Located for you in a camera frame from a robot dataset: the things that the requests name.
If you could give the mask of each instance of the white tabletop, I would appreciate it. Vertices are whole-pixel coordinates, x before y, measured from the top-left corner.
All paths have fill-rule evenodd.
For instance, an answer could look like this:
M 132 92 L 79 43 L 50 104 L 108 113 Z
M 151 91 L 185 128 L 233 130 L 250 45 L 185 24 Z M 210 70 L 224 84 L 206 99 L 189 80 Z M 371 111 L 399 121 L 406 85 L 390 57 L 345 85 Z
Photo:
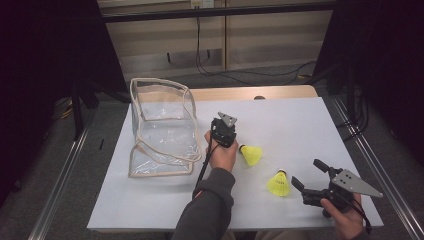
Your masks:
M 221 111 L 238 118 L 236 132 L 240 144 L 263 149 L 262 159 L 253 167 L 237 154 L 230 229 L 334 225 L 332 219 L 322 216 L 322 208 L 304 205 L 300 192 L 293 187 L 290 195 L 283 198 L 266 190 L 267 181 L 279 168 L 287 171 L 289 179 L 296 176 L 306 188 L 326 188 L 328 174 L 313 165 L 315 158 L 359 176 L 321 98 L 199 101 L 196 108 L 200 135 Z M 104 232 L 172 230 L 191 200 L 204 158 L 194 164 L 191 175 L 128 178 L 129 153 L 134 144 L 131 126 L 129 109 L 88 228 Z M 362 200 L 372 226 L 382 226 L 371 198 L 363 196 Z

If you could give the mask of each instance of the transparent plastic container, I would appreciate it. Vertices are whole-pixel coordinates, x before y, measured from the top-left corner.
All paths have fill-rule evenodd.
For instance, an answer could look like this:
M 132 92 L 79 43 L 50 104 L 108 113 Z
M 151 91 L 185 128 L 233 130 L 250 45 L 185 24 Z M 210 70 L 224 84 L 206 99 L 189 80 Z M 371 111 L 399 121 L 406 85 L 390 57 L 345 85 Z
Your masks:
M 129 177 L 190 174 L 202 157 L 190 90 L 169 80 L 135 78 L 130 92 L 135 142 Z

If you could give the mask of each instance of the person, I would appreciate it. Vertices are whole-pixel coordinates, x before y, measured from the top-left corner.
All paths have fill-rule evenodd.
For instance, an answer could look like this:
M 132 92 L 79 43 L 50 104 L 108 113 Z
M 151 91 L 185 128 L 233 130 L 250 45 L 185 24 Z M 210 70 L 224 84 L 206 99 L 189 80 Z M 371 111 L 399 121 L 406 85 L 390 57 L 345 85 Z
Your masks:
M 210 139 L 210 131 L 205 134 L 206 141 Z M 218 143 L 214 140 L 209 147 L 215 149 Z M 218 146 L 210 160 L 212 168 L 207 179 L 199 182 L 193 191 L 193 200 L 184 208 L 172 235 L 173 240 L 221 240 L 231 221 L 231 208 L 234 199 L 231 196 L 235 178 L 231 174 L 239 144 L 237 140 L 229 148 Z M 354 198 L 361 203 L 359 194 Z M 336 235 L 339 239 L 366 240 L 369 239 L 363 228 L 362 216 L 353 209 L 341 213 L 327 199 L 321 200 L 321 205 L 335 219 Z M 268 234 L 258 232 L 256 240 L 264 238 L 286 239 L 285 234 Z

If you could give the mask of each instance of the human hand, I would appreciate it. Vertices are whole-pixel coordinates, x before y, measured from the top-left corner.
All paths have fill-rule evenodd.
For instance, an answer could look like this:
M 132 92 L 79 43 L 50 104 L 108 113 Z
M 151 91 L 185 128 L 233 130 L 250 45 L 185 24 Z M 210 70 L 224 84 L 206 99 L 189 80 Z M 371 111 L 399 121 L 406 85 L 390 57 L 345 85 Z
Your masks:
M 353 194 L 353 204 L 361 209 L 361 195 L 358 193 Z M 336 221 L 336 234 L 338 239 L 352 239 L 359 235 L 363 230 L 363 218 L 354 209 L 350 209 L 346 213 L 341 213 L 328 199 L 321 199 L 323 208 L 334 218 Z
M 205 133 L 205 139 L 209 143 L 211 139 L 211 131 Z M 229 172 L 233 170 L 234 163 L 236 162 L 236 153 L 238 151 L 239 144 L 234 139 L 233 144 L 229 148 L 218 146 L 218 143 L 212 138 L 212 142 L 209 143 L 209 147 L 214 150 L 213 154 L 209 159 L 209 164 L 212 168 L 223 168 Z

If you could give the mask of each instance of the dark floor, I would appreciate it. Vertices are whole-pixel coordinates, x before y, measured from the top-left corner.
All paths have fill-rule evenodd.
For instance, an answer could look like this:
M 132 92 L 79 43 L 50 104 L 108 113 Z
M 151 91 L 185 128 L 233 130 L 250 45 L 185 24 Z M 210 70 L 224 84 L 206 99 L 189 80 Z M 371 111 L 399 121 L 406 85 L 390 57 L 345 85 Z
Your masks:
M 281 73 L 291 69 L 293 67 L 272 67 L 255 69 L 255 71 Z M 311 65 L 302 69 L 299 74 L 310 74 L 312 69 Z M 169 79 L 180 81 L 190 88 L 246 86 L 233 78 L 252 85 L 283 85 L 293 79 L 293 74 L 270 77 L 231 73 L 229 76 L 232 78 L 223 75 L 205 77 L 195 74 Z M 301 84 L 302 81 L 298 79 L 294 84 Z M 326 93 L 325 82 L 320 82 L 315 87 L 318 94 L 324 98 L 335 124 L 343 122 L 334 106 L 332 100 L 334 96 L 328 96 Z M 100 94 L 99 98 L 101 102 L 98 109 L 84 109 L 84 116 L 90 114 L 90 116 L 94 116 L 93 123 L 70 178 L 66 182 L 66 188 L 64 188 L 59 205 L 55 209 L 54 217 L 47 224 L 48 231 L 44 238 L 165 239 L 163 233 L 100 234 L 86 228 L 128 109 L 128 105 L 107 96 Z M 64 107 L 66 105 L 61 105 L 56 109 L 55 118 L 60 116 Z M 346 128 L 340 128 L 340 135 L 342 138 L 348 136 Z M 393 137 L 390 126 L 372 106 L 370 106 L 369 112 L 369 125 L 364 136 L 407 205 L 417 219 L 423 222 L 424 194 L 421 194 L 420 191 L 424 182 L 423 167 L 415 161 L 408 149 Z M 33 161 L 30 170 L 21 179 L 22 190 L 11 193 L 0 209 L 0 239 L 29 238 L 74 144 L 73 137 L 72 116 L 58 119 L 53 123 L 37 159 Z M 361 177 L 373 186 L 380 186 L 355 140 L 346 141 L 346 148 Z M 374 203 L 385 226 L 374 229 L 372 239 L 413 239 L 387 197 L 374 199 Z M 311 239 L 334 239 L 333 229 L 310 230 L 310 233 Z

